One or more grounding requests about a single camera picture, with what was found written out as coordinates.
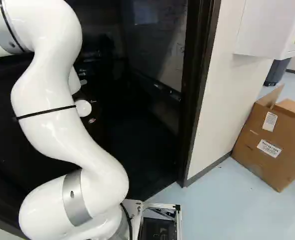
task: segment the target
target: robotic arm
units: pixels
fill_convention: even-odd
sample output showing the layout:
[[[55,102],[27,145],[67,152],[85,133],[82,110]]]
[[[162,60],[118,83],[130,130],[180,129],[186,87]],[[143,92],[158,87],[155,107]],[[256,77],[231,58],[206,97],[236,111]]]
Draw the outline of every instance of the robotic arm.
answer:
[[[32,240],[112,239],[122,221],[128,176],[93,141],[72,98],[81,45],[81,25],[64,0],[0,0],[0,57],[35,52],[11,91],[19,124],[40,153],[82,168],[25,198],[19,224]]]

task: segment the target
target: blue floor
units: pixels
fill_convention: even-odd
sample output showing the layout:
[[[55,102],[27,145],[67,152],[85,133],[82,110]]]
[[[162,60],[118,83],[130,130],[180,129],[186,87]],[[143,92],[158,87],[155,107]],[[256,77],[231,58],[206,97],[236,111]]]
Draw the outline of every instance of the blue floor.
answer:
[[[280,99],[295,100],[295,74],[282,82]],[[295,240],[295,181],[278,193],[230,157],[190,187],[174,183],[148,202],[182,205],[183,240]]]

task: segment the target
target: gray trash can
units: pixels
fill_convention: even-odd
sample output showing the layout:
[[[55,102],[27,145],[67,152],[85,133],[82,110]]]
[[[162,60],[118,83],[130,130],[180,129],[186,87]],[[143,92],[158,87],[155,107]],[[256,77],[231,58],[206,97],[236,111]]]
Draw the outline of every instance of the gray trash can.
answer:
[[[290,60],[291,58],[274,60],[263,85],[266,87],[275,86],[284,75]]]

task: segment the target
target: cardboard box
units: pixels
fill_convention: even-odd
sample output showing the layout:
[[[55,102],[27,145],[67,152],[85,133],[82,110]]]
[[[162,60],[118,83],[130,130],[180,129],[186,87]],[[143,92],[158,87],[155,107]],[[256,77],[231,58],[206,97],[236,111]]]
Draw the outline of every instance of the cardboard box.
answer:
[[[232,151],[278,192],[295,180],[295,101],[276,104],[283,87],[255,102]]]

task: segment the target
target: white cabinet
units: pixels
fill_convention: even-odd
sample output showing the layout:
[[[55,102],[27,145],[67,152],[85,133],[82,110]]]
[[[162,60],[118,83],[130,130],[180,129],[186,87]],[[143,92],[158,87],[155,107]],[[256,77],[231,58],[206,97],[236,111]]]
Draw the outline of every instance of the white cabinet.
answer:
[[[246,0],[235,54],[283,60],[295,56],[295,0]]]

